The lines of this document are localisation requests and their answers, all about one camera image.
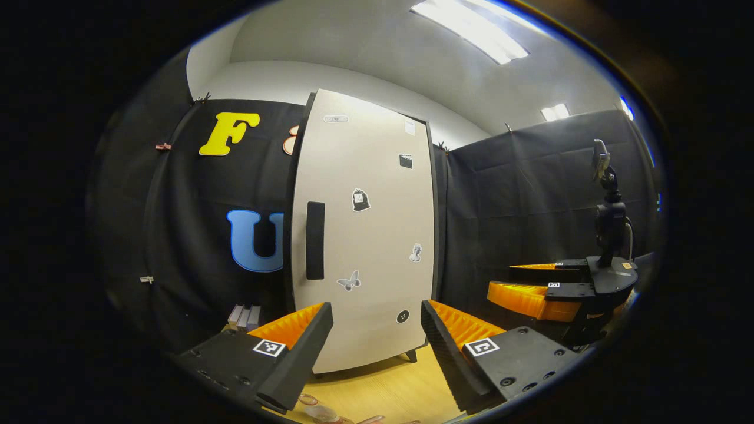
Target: orange letter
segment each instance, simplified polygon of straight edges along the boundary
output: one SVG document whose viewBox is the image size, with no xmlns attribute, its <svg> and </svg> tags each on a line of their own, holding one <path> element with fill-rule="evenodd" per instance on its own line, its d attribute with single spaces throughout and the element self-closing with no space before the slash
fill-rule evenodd
<svg viewBox="0 0 754 424">
<path fill-rule="evenodd" d="M 218 113 L 217 124 L 212 130 L 210 139 L 207 140 L 207 144 L 199 149 L 199 154 L 204 156 L 225 156 L 231 148 L 225 144 L 228 142 L 228 137 L 231 138 L 233 144 L 241 141 L 241 138 L 246 133 L 246 126 L 255 127 L 259 125 L 259 115 L 256 113 L 231 113 L 222 112 Z"/>
</svg>

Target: black handle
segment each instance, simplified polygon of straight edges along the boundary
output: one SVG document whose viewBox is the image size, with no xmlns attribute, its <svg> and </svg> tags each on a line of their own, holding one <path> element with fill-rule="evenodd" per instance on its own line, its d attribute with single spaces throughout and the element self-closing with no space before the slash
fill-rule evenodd
<svg viewBox="0 0 754 424">
<path fill-rule="evenodd" d="M 325 279 L 325 204 L 306 205 L 306 279 Z"/>
</svg>

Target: sticker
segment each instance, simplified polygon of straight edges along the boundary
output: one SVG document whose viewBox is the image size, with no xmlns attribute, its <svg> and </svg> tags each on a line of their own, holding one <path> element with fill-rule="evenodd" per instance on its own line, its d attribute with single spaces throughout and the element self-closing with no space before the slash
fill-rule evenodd
<svg viewBox="0 0 754 424">
<path fill-rule="evenodd" d="M 253 210 L 234 209 L 226 215 L 231 224 L 231 255 L 243 269 L 251 272 L 273 272 L 283 268 L 283 213 L 270 214 L 268 219 L 275 227 L 275 250 L 270 257 L 256 254 L 254 247 L 256 224 L 262 220 Z"/>
<path fill-rule="evenodd" d="M 471 354 L 474 356 L 485 355 L 500 349 L 489 337 L 477 340 L 476 342 L 466 343 L 466 346 L 469 347 Z"/>
<path fill-rule="evenodd" d="M 367 210 L 371 206 L 369 205 L 369 197 L 362 189 L 354 189 L 354 193 L 351 195 L 351 200 L 354 203 L 354 212 L 361 212 Z"/>
<path fill-rule="evenodd" d="M 207 143 L 199 148 L 202 156 L 225 156 L 231 148 L 227 146 L 228 139 L 236 144 L 244 138 L 247 128 L 259 125 L 259 114 L 256 113 L 218 113 L 217 123 Z"/>
<path fill-rule="evenodd" d="M 402 167 L 407 167 L 409 169 L 414 168 L 414 158 L 411 155 L 407 155 L 406 153 L 401 153 L 398 155 L 398 164 Z"/>
<path fill-rule="evenodd" d="M 342 122 L 348 122 L 348 116 L 346 115 L 328 115 L 323 118 L 328 124 L 339 124 Z"/>
<path fill-rule="evenodd" d="M 403 310 L 398 312 L 398 316 L 395 318 L 395 322 L 398 324 L 403 324 L 404 322 L 409 320 L 409 312 L 407 310 Z"/>
<path fill-rule="evenodd" d="M 414 124 L 414 121 L 406 120 L 406 134 L 416 135 L 416 124 Z"/>
<path fill-rule="evenodd" d="M 261 353 L 263 355 L 268 355 L 273 358 L 277 358 L 280 353 L 285 349 L 285 345 L 283 343 L 273 342 L 272 340 L 264 340 L 262 339 L 261 342 L 259 342 L 258 345 L 252 349 L 254 352 Z"/>
<path fill-rule="evenodd" d="M 357 269 L 353 274 L 351 274 L 351 279 L 338 278 L 338 284 L 343 286 L 345 291 L 351 291 L 354 289 L 354 287 L 359 287 L 361 285 L 361 280 L 359 279 L 359 270 Z"/>
<path fill-rule="evenodd" d="M 409 255 L 409 260 L 411 262 L 419 262 L 421 260 L 421 257 L 419 256 L 421 254 L 421 244 L 416 243 L 414 244 L 414 248 Z"/>
<path fill-rule="evenodd" d="M 288 137 L 283 141 L 283 151 L 289 155 L 293 154 L 293 146 L 296 144 L 296 135 L 299 133 L 299 126 L 294 125 L 288 130 L 288 134 L 290 134 L 291 137 Z"/>
</svg>

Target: blue letter u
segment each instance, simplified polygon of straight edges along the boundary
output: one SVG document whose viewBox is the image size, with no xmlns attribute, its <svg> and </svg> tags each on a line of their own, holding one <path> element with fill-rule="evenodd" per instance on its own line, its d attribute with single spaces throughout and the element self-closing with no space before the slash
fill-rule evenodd
<svg viewBox="0 0 754 424">
<path fill-rule="evenodd" d="M 254 227 L 262 217 L 253 210 L 231 210 L 231 254 L 242 268 L 253 272 L 273 272 L 283 268 L 283 214 L 270 214 L 270 222 L 275 225 L 275 253 L 271 257 L 261 257 L 254 251 Z"/>
</svg>

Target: ceiling light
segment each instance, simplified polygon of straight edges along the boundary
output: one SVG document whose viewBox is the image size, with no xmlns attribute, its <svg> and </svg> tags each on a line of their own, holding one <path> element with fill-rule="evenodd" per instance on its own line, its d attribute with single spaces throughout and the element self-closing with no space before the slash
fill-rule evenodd
<svg viewBox="0 0 754 424">
<path fill-rule="evenodd" d="M 426 0 L 411 11 L 445 26 L 490 56 L 498 65 L 529 55 L 502 29 L 453 0 Z"/>
<path fill-rule="evenodd" d="M 565 103 L 555 105 L 553 107 L 546 107 L 542 109 L 542 116 L 547 122 L 557 121 L 558 119 L 568 118 L 570 116 L 568 108 Z"/>
<path fill-rule="evenodd" d="M 628 115 L 628 119 L 633 121 L 633 110 L 631 110 L 630 107 L 626 104 L 626 100 L 621 96 L 621 108 L 623 108 L 623 111 L 626 112 L 626 115 Z"/>
<path fill-rule="evenodd" d="M 530 30 L 534 32 L 545 34 L 545 32 L 539 29 L 539 27 L 537 27 L 535 24 L 516 15 L 515 13 L 509 11 L 508 9 L 505 9 L 496 5 L 493 2 L 487 2 L 485 0 L 464 0 L 464 1 L 467 3 L 471 3 L 472 5 L 477 5 L 477 6 L 480 6 L 481 8 L 485 8 L 494 14 L 500 15 L 508 20 L 512 20 L 513 22 L 518 23 L 519 25 L 524 26 L 526 28 L 529 28 Z"/>
</svg>

